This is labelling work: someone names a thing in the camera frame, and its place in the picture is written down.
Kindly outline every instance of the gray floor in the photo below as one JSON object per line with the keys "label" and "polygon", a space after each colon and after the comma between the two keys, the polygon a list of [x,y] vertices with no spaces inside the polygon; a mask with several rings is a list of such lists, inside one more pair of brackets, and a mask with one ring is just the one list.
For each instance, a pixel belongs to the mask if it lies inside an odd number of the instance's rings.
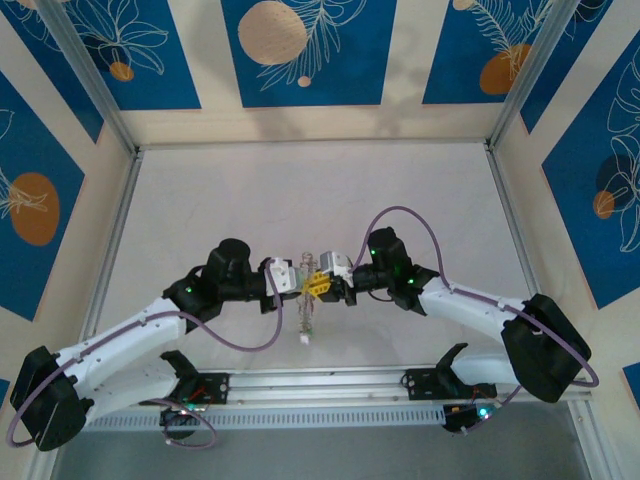
{"label": "gray floor", "polygon": [[188,452],[159,433],[87,433],[58,458],[55,480],[585,479],[565,405],[513,404],[468,437],[441,427],[222,431]]}

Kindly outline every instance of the cream wall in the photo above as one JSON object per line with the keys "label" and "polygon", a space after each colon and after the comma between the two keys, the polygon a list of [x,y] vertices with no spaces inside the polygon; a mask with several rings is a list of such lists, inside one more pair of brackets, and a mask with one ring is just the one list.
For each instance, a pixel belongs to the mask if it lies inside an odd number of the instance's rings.
{"label": "cream wall", "polygon": [[532,134],[518,119],[498,149],[543,291],[593,351],[599,418],[628,479],[640,472],[640,411],[622,367],[640,361],[640,290],[597,310],[541,165],[639,29],[640,4],[615,0]]}
{"label": "cream wall", "polygon": [[130,111],[141,145],[349,138],[486,138],[501,104],[423,106],[450,0],[398,0],[382,105],[243,109],[220,0],[169,0],[202,110]]}
{"label": "cream wall", "polygon": [[[108,127],[97,145],[91,141],[2,15],[0,71],[85,174],[35,321],[0,308],[0,378],[14,381],[24,356],[34,348],[44,344],[54,351],[77,341],[130,160]],[[34,451],[5,444],[12,414],[7,398],[0,411],[0,478],[7,480],[22,478]],[[17,438],[26,437],[21,428]]]}

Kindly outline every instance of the robotic arm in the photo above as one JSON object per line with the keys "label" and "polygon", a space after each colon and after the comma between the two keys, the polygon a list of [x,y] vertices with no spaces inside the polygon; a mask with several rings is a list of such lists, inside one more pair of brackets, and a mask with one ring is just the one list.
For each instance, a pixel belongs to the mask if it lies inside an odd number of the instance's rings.
{"label": "robotic arm", "polygon": [[[115,410],[152,398],[180,402],[206,374],[199,374],[177,351],[146,363],[145,356],[199,326],[207,329],[203,323],[218,316],[225,302],[257,301],[261,313],[267,313],[306,292],[322,302],[344,300],[355,306],[358,293],[385,289],[403,310],[451,319],[498,342],[481,353],[458,344],[432,374],[416,377],[428,383],[432,399],[469,398],[476,385],[512,383],[543,401],[556,402],[582,366],[549,335],[560,337],[583,359],[591,356],[548,297],[507,299],[449,283],[439,272],[414,264],[390,227],[371,232],[367,246],[372,263],[353,268],[345,255],[327,252],[311,281],[305,281],[299,269],[281,258],[265,259],[253,272],[249,247],[240,240],[223,240],[206,265],[192,269],[122,324],[55,354],[45,347],[29,353],[11,404],[22,413],[37,447],[47,451],[69,441],[87,422]],[[544,327],[536,328],[523,316],[534,317]],[[226,396],[226,386],[221,390]]]}

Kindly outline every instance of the yellow gripper part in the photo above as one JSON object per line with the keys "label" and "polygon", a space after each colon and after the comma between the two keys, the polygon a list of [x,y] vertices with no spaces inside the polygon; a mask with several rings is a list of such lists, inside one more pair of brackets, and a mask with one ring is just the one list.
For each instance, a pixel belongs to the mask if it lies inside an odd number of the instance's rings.
{"label": "yellow gripper part", "polygon": [[319,295],[327,293],[329,288],[331,288],[331,278],[329,278],[329,275],[316,272],[304,283],[301,293],[304,295],[308,292],[320,300]]}

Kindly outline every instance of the decorative wall mural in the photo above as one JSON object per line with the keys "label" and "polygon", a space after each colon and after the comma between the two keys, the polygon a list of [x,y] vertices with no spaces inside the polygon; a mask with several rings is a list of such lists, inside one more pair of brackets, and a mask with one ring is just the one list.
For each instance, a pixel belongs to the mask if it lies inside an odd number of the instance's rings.
{"label": "decorative wall mural", "polygon": [[640,33],[543,164],[598,307],[640,286]]}
{"label": "decorative wall mural", "polygon": [[551,102],[571,67],[580,56],[600,20],[614,0],[581,0],[520,114],[529,132]]}
{"label": "decorative wall mural", "polygon": [[[502,102],[556,1],[451,0],[423,103]],[[561,71],[568,72],[609,1],[582,0],[565,32],[570,47],[556,53]]]}
{"label": "decorative wall mural", "polygon": [[0,0],[0,11],[69,105],[78,122],[96,142],[104,120],[33,8],[31,0]]}
{"label": "decorative wall mural", "polygon": [[[18,5],[23,30],[59,51],[28,0]],[[63,5],[123,110],[191,109],[200,102],[166,0],[66,0]]]}
{"label": "decorative wall mural", "polygon": [[395,1],[222,0],[244,107],[377,105]]}
{"label": "decorative wall mural", "polygon": [[35,317],[83,179],[0,74],[0,307]]}

